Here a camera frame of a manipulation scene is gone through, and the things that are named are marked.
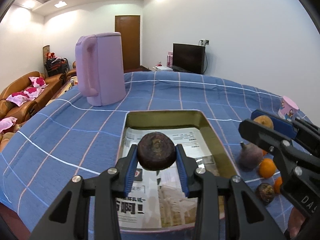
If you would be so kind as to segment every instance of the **blue checkered tablecloth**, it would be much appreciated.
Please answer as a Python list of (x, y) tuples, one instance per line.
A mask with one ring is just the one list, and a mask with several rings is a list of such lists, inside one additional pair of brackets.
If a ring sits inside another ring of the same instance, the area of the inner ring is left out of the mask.
[[(127, 95), (122, 101), (91, 106), (75, 86), (32, 117), (0, 154), (1, 202), (16, 211), (30, 231), (72, 176), (86, 179), (114, 166), (128, 111), (201, 110), (236, 164), (242, 140), (239, 123), (256, 109), (276, 114), (280, 107), (281, 97), (275, 94), (216, 77), (177, 72), (133, 72), (124, 77)], [(308, 120), (301, 111), (298, 116)], [(277, 172), (270, 179), (261, 179), (256, 171), (238, 170), (252, 190), (261, 182), (273, 184), (279, 176)], [(282, 195), (267, 207), (283, 231), (291, 207)], [(91, 212), (89, 239), (93, 239), (93, 230)], [(123, 239), (134, 238), (123, 234)], [(183, 231), (137, 237), (189, 238)]]

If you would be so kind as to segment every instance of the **cartoon print cup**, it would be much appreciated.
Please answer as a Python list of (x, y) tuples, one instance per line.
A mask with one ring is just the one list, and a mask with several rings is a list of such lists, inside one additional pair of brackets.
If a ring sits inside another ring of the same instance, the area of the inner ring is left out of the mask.
[(292, 117), (298, 112), (299, 107), (288, 97), (281, 99), (281, 106), (278, 111), (278, 115), (285, 120), (292, 119)]

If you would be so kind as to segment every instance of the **blue gripper pad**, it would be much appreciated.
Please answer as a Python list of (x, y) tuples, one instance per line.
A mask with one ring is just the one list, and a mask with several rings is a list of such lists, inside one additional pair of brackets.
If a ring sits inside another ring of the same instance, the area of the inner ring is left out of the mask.
[(176, 146), (176, 154), (177, 154), (176, 164), (177, 164), (181, 188), (185, 196), (188, 197), (189, 196), (188, 176), (187, 176), (186, 168), (184, 167), (184, 164), (182, 161), (180, 151), (177, 146)]
[(266, 115), (266, 116), (270, 117), (270, 119), (273, 122), (273, 126), (274, 126), (275, 131), (282, 133), (283, 135), (286, 135), (286, 136), (290, 137), (291, 139), (295, 139), (295, 137), (297, 136), (297, 130), (293, 127), (291, 122), (288, 122), (284, 119), (281, 119), (280, 117), (278, 117), (276, 115), (270, 114), (270, 113), (262, 111), (260, 109), (257, 109), (252, 112), (251, 120), (254, 120), (255, 118), (257, 118), (260, 115)]
[(132, 184), (133, 184), (133, 180), (134, 180), (134, 174), (136, 172), (137, 165), (138, 165), (138, 159), (137, 159), (137, 148), (136, 148), (133, 152), (132, 158), (131, 158), (129, 166), (128, 166), (128, 170), (125, 175), (124, 193), (125, 193), (126, 197), (131, 192)]

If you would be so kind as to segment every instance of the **black monitor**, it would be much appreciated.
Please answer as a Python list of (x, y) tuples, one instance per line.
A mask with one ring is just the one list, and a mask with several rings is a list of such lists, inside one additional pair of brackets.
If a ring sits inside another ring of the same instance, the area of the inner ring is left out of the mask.
[(202, 74), (205, 47), (188, 44), (173, 44), (172, 68), (177, 71)]

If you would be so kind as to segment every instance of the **tv stand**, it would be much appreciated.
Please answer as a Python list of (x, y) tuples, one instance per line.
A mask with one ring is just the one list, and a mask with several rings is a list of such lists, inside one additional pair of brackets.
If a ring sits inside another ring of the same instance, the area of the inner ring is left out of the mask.
[(177, 66), (172, 66), (172, 69), (173, 69), (174, 72), (192, 73), (192, 72), (190, 72), (190, 71), (188, 71), (188, 70), (185, 70), (185, 69), (183, 69), (183, 68), (181, 68), (181, 67), (177, 67)]

